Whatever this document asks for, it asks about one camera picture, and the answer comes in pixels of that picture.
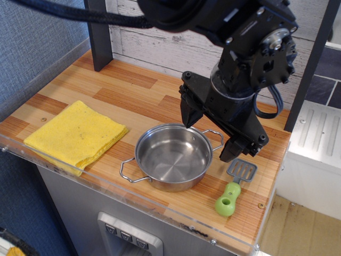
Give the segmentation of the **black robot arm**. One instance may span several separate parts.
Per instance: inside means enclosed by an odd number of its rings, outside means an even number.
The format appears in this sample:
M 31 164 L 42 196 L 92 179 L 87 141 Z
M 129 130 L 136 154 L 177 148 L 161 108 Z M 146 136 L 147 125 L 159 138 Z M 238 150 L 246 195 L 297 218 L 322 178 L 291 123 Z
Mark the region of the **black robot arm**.
M 269 139 L 259 122 L 283 110 L 277 84 L 287 84 L 297 55 L 298 28 L 288 1 L 139 1 L 156 28 L 186 30 L 223 48 L 210 78 L 190 71 L 180 87 L 182 122 L 208 117 L 229 139 L 220 160 L 255 156 Z

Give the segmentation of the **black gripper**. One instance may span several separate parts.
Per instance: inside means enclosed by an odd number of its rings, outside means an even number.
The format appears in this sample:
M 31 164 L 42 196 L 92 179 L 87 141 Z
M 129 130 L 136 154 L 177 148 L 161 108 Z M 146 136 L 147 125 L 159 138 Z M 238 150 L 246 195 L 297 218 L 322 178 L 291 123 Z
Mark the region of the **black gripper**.
M 230 162 L 240 154 L 254 157 L 269 142 L 254 111 L 253 90 L 232 92 L 219 71 L 211 78 L 185 71 L 182 81 L 179 92 L 183 125 L 192 127 L 206 116 L 230 137 L 220 154 L 221 161 Z

